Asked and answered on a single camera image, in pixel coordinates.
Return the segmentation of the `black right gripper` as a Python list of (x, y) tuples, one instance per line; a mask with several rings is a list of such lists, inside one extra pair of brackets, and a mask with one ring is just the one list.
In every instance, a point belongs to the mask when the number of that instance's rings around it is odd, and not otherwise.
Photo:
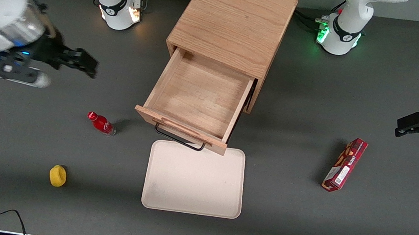
[(46, 63), (59, 70), (62, 65), (79, 70), (91, 79), (95, 79), (98, 62), (83, 48), (71, 49), (65, 45), (59, 30), (54, 30), (54, 37), (44, 34), (32, 48), (30, 58)]

